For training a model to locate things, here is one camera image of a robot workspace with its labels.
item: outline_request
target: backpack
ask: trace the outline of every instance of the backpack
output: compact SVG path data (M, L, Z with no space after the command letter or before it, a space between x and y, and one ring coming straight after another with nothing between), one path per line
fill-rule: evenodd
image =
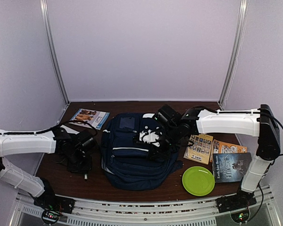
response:
M153 114L118 114L103 130L101 166L110 183L117 188L151 190L160 186L170 173L183 166L182 161L177 161L177 146L170 147L168 159L150 160L148 153L153 145L133 141L141 131L161 127L149 115Z

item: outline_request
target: wooden table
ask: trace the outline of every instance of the wooden table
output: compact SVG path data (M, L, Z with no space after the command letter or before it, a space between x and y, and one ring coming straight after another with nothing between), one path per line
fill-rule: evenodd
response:
M212 109L219 108L216 102L76 102L70 104L62 121L70 120L79 108L110 112L108 118L108 120L110 120L115 115L124 112L154 113L164 104L172 106L180 113L184 113L187 109L199 105L204 105ZM77 131L84 129L75 125L67 126ZM239 144L236 136L233 134L212 135L217 140ZM100 141L100 138L101 131L99 131L96 139ZM95 151L92 155L93 168L89 173L88 181L86 182L84 181L83 175L71 174L67 172L66 167L56 164L60 158L55 154L47 154L44 156L37 172L37 176L48 179L56 194L77 198L126 202L157 202L196 199L199 197L189 194L183 188L182 175L192 166L203 166L212 171L212 165L204 165L184 159L184 151L185 148L180 149L178 158L183 161L183 168L169 175L160 187L151 191L126 191L113 187L107 180L104 171L101 169L99 151ZM214 190L206 197L235 193L238 186L239 183L216 184Z

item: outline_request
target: green plate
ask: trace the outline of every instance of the green plate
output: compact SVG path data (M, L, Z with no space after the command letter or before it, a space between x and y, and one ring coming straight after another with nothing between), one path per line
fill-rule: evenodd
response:
M201 166L194 166L184 172L183 186L188 193L196 196L204 196L214 189L215 179L208 169Z

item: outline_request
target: white wall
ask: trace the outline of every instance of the white wall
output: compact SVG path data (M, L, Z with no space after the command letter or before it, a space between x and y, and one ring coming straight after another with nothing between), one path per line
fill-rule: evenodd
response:
M0 129L45 129L56 124L63 108L39 0L0 1ZM33 173L40 155L8 159ZM16 194L0 182L0 226L6 225Z
M48 1L71 101L218 100L240 0Z
M283 1L250 1L238 67L226 109L251 109L269 104L283 124ZM257 140L241 136L243 145L256 150ZM281 133L283 153L283 133ZM271 185L283 216L283 157L271 167Z

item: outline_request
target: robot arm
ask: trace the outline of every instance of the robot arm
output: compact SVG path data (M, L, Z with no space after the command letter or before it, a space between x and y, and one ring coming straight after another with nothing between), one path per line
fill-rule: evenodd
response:
M85 174L92 167L92 158L85 149L93 141L93 135L84 130L78 134L68 133L67 128L53 127L45 132L10 132L0 130L0 180L14 188L27 191L35 198L35 204L49 209L60 204L46 179L34 177L9 162L10 154L58 153L67 160L67 170Z
M153 118L164 128L164 133L143 131L140 141L155 146L152 156L165 154L168 146L177 144L182 138L200 133L232 133L258 137L256 155L243 177L236 195L217 200L219 212L243 208L248 202L256 203L253 192L267 173L270 164L280 154L280 133L273 120L268 105L247 111L214 111L205 107L196 107L180 114L170 106L163 106Z

